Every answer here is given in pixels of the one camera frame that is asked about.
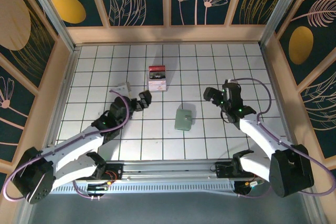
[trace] metal bar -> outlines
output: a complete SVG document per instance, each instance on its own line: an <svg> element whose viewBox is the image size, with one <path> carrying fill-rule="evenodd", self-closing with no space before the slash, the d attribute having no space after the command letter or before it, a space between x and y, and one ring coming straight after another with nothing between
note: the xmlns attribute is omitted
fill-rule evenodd
<svg viewBox="0 0 336 224"><path fill-rule="evenodd" d="M263 46L267 43L267 41L272 36L273 32L277 28L278 24L280 23L282 17L286 13L287 8L292 3L292 0L279 0L276 7L271 14L270 19L267 22L266 28L262 37L260 39L260 44Z"/></svg>
<svg viewBox="0 0 336 224"><path fill-rule="evenodd" d="M64 24L64 22L60 19L57 14L57 11L52 4L51 0L38 0L43 8L43 10L48 15L50 21L54 25L56 31L63 39L64 43L68 47L68 49L72 52L75 49L75 43L72 41L70 34Z"/></svg>

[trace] yellow oval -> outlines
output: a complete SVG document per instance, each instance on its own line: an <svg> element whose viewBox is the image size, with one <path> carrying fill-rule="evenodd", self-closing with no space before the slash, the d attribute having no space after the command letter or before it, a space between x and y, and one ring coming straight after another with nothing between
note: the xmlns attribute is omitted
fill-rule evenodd
<svg viewBox="0 0 336 224"><path fill-rule="evenodd" d="M300 26L290 36L289 58L296 64L304 63L313 48L314 36L308 27Z"/></svg>
<svg viewBox="0 0 336 224"><path fill-rule="evenodd" d="M9 50L24 48L31 26L24 0L0 0L0 45Z"/></svg>
<svg viewBox="0 0 336 224"><path fill-rule="evenodd" d="M62 20L78 24L85 20L84 6L78 0L51 0Z"/></svg>

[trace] wire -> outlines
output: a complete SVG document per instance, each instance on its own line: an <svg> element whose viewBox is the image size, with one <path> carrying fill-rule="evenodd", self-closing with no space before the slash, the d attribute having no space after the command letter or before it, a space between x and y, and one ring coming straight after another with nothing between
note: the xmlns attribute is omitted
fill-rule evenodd
<svg viewBox="0 0 336 224"><path fill-rule="evenodd" d="M54 153L56 153L56 152L59 152L59 151L63 150L64 148L70 146L71 144L74 144L74 143L78 142L79 140L81 140L81 139L83 139L83 138L85 138L85 137L88 137L88 136L91 136L91 135L94 135L94 134L100 134L100 133L105 133L105 132L115 131L115 130L117 130L117 129L119 129L119 128L122 128L122 127L128 122L128 120L130 119L130 109L129 109L129 106L128 106L128 104L127 104L127 101L125 100L125 98L124 98L121 94L115 92L114 90L110 90L110 92L115 93L118 97L121 98L121 100L122 100L123 103L125 104L125 107L126 107L126 118L125 118L125 120L124 120L121 124L119 124L118 126L116 126L116 127L112 127L112 128L110 128L110 129L101 130L101 131L90 132L90 133L85 134L85 135L80 135L79 137L77 137L76 139L72 140L71 142L69 142L69 143L67 143L67 144L65 144L65 145L63 145L63 146L61 146L61 147L59 147L59 148L55 148L53 151L50 151L50 152L48 152L48 153L46 153L46 154L42 154L42 155L40 155L40 156L38 156L38 157L35 157L35 158L31 159L30 161L27 161L27 162L23 163L23 164L20 165L18 168L16 168L16 169L15 169L15 170L14 170L8 177L7 177L7 179L5 180L5 182L4 182L4 186L3 186L3 194L4 194L5 199L7 199L7 200L9 200L9 201L13 201L13 202L20 201L20 200L23 200L23 199L24 199L24 197L13 198L13 197L9 196L8 193L7 193L7 187L8 187L9 182L14 178L14 176L15 176L18 172L20 172L21 170L23 170L24 168L26 168L28 165L31 165L32 163L34 163L34 162L36 162L36 161L38 161L38 160L40 160L40 159L42 159L42 158L44 158L44 157L47 157L47 156L52 155L52 154L54 154Z"/></svg>

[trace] small box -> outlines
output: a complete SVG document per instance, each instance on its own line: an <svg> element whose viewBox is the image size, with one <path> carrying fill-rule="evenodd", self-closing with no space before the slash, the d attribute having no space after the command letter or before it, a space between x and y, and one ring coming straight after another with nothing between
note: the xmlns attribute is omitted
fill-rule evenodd
<svg viewBox="0 0 336 224"><path fill-rule="evenodd" d="M149 91L167 90L165 66L149 66L148 90Z"/></svg>

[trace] purple cable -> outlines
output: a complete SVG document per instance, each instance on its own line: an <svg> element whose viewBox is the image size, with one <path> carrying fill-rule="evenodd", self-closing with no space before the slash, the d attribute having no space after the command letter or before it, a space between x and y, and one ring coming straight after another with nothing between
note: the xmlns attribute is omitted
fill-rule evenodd
<svg viewBox="0 0 336 224"><path fill-rule="evenodd" d="M257 114L257 121L258 121L259 126L260 126L260 127L261 127L261 128L262 128L262 129L263 129L269 136L270 136L270 137L272 137L272 139L275 140L278 144L281 144L282 146L284 146L284 147L290 149L291 151L293 151L293 152L295 152L295 153L297 153L297 154L299 154L299 155L305 157L306 159L308 159L308 160L314 162L315 164L317 164L318 166L320 166L323 170L325 170L325 171L330 175L330 177L331 177L331 179L332 179L332 186L331 186L331 188L330 188L329 190L325 191L325 192L322 192L322 193L308 193L308 192L305 192L305 191L300 191L299 193L301 193L301 194L305 194L305 195L310 195L310 196L325 196L325 195L328 195L328 194L332 193L332 192L336 189L336 178L334 177L334 175L331 173L331 171L330 171L328 168L326 168L323 164L321 164L320 162L318 162L316 159L314 159L314 158L308 156L307 154L305 154L305 153L303 153L303 152L301 152L301 151L299 151L299 150L297 150L297 149L295 149L295 148L289 146L288 144L285 144L285 143L282 142L280 139L278 139L276 136L274 136L271 132L269 132L269 131L268 131L268 130L267 130L267 129L260 123L260 120L259 120L260 116L261 116L262 114L267 113L267 112L270 110L270 108L271 108L271 103L272 103L271 93L269 92L267 86L266 86L264 83L262 83L261 81L259 81L259 80L257 80L257 79L254 79L254 78L238 78L238 79L234 79L233 81L240 81L240 80L252 80L252 81L256 81L256 82L260 83L260 84L266 89L266 91L267 91L267 93L268 93L268 97L269 97L269 105L268 105L267 110L265 110L264 112L259 112L259 113ZM245 197L245 198L259 198L259 197L262 197L262 196L264 196L264 195L266 195L266 194L262 194L261 196L257 196L257 197L252 197L252 196L247 196L247 197L246 197L246 196L241 195L241 197Z"/></svg>
<svg viewBox="0 0 336 224"><path fill-rule="evenodd" d="M125 100L125 98L124 98L121 94L119 94L119 93L117 93L117 92L115 92L115 91L113 91L113 90L110 90L110 92L115 93L115 94L116 94L118 97L120 97L121 100L124 102L125 107L126 107L126 118L125 118L125 120L124 120L121 124L119 124L118 126L116 126L116 127L113 127L113 128L110 128L110 129L106 129L106 130L101 130L101 131L90 132L90 133L88 133L88 134L86 134L86 135L81 135L81 136L79 136L78 138L72 140L71 142L69 142L69 143L67 143L67 144L65 144L65 145L63 145L63 146L61 146L61 147L59 147L59 148L56 148L53 152L48 152L48 153L43 154L43 155L41 155L41 156L35 157L35 158L33 158L32 160L30 160L30 161L28 161L28 162L26 162L26 163L20 165L18 168L16 168L16 169L12 172L12 174L9 175L9 177L8 177L8 178L5 180L5 182L4 182L3 194L4 194L5 199L7 199L7 200L9 200L9 201L13 201L13 202L15 202L15 201L20 201L20 200L24 199L24 197L13 198L13 197L9 196L9 195L7 194L7 187L8 187L9 182L12 180L12 178L13 178L19 171L21 171L22 169L24 169L24 168L27 167L28 165L31 165L32 163L34 163L34 162L40 160L41 158L44 158L44 157L47 157L47 156L49 156L49 155L51 155L51 154L54 154L54 153L56 153L56 152L59 152L59 151L63 150L64 148L68 147L69 145L71 145L71 144L73 144L73 143L75 143L75 142L77 142L77 141L79 141L79 140L81 140L81 139L83 139L83 138L85 138L85 137L87 137L87 136L91 136L91 135L99 134L99 133L105 133L105 132L109 132L109 131L115 131L115 130L117 130L117 129L123 127L123 126L128 122L128 120L130 119L130 109L129 109L129 107L128 107L127 101Z"/></svg>

